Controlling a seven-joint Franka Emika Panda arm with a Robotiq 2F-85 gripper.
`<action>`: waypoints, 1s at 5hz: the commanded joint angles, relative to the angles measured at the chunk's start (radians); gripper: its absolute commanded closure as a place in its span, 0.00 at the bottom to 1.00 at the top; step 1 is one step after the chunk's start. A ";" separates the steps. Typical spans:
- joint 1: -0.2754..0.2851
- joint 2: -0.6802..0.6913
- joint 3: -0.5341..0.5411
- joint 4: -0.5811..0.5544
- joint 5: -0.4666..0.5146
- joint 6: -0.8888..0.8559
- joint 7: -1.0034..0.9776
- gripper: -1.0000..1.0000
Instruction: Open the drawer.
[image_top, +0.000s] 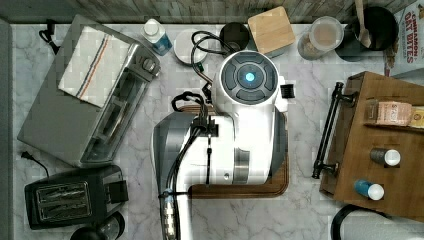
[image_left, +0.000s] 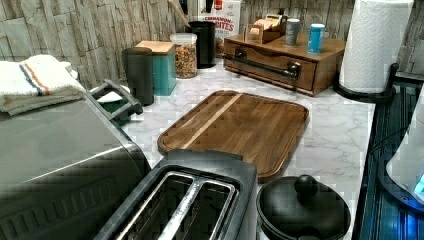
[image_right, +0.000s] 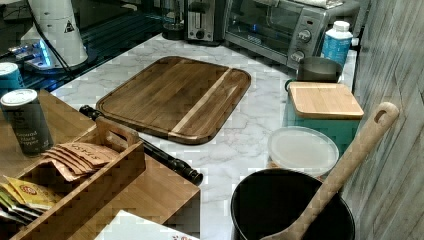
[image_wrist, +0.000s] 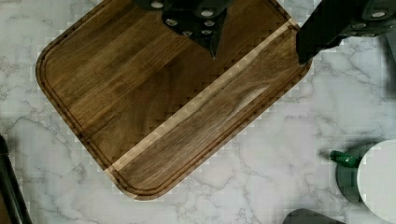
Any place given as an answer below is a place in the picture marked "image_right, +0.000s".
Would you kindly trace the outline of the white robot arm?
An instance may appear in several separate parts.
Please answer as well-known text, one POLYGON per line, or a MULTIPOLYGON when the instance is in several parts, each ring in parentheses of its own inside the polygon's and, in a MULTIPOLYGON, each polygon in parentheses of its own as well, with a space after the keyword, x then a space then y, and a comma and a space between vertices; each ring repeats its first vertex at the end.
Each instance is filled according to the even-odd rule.
POLYGON ((90 62, 71 0, 25 0, 33 25, 21 38, 35 57, 25 65, 42 74, 76 73, 90 62))

